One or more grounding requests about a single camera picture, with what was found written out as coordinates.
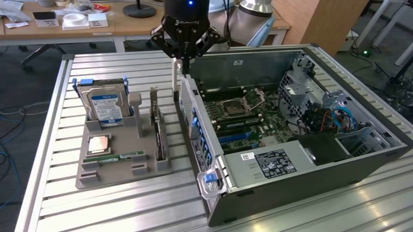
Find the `black lamp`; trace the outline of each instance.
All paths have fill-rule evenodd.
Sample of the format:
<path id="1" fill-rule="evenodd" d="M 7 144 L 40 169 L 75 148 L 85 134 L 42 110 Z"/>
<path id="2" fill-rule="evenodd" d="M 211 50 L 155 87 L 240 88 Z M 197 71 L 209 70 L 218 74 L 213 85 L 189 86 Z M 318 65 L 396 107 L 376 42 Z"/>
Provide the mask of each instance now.
<path id="1" fill-rule="evenodd" d="M 149 18 L 157 14 L 154 7 L 141 4 L 141 0 L 137 0 L 137 4 L 123 7 L 123 13 L 134 18 Z"/>

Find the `motherboard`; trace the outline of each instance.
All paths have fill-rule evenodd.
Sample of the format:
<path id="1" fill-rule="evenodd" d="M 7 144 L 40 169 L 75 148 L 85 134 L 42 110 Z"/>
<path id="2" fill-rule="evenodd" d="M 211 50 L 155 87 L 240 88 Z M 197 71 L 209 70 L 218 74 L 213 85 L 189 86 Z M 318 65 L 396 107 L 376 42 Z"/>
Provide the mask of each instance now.
<path id="1" fill-rule="evenodd" d="M 225 154 L 285 143 L 294 136 L 274 91 L 241 88 L 202 97 Z"/>

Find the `open computer tower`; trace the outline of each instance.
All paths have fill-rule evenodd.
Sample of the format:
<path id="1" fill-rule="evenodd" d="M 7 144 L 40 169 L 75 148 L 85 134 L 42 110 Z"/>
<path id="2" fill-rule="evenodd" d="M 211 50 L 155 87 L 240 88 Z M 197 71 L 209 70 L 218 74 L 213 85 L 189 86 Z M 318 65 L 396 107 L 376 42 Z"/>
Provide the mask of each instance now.
<path id="1" fill-rule="evenodd" d="M 179 109 L 210 226 L 361 181 L 411 150 L 352 80 L 309 45 L 197 58 Z"/>

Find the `wooden cabinet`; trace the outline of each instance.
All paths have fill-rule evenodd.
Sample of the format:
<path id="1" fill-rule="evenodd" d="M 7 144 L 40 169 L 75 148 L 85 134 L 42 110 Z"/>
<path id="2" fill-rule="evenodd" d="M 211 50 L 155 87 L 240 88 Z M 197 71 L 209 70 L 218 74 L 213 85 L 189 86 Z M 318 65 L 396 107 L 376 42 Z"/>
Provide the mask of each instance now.
<path id="1" fill-rule="evenodd" d="M 292 25 L 284 44 L 318 44 L 333 56 L 369 0 L 273 0 Z"/>

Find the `aluminum slat table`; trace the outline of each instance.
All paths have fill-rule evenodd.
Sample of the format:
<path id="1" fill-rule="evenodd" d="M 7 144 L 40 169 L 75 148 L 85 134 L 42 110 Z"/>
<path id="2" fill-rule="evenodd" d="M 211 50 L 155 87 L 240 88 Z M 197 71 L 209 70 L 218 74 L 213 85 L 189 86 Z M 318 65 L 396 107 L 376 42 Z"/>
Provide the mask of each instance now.
<path id="1" fill-rule="evenodd" d="M 338 64 L 329 65 L 341 72 Z M 412 231 L 412 154 L 385 165 L 355 185 L 210 228 L 173 101 L 171 73 L 171 60 L 158 51 L 77 55 L 62 62 L 18 232 Z M 143 112 L 150 107 L 150 87 L 161 89 L 158 97 L 166 114 L 174 172 L 105 188 L 77 189 L 86 112 L 70 83 L 72 78 L 110 79 L 125 75 L 130 90 L 142 93 Z M 352 83 L 387 113 L 388 105 L 377 100 L 372 91 Z M 407 125 L 399 115 L 388 117 L 401 126 Z M 411 126 L 407 128 L 407 133 L 412 133 Z"/>

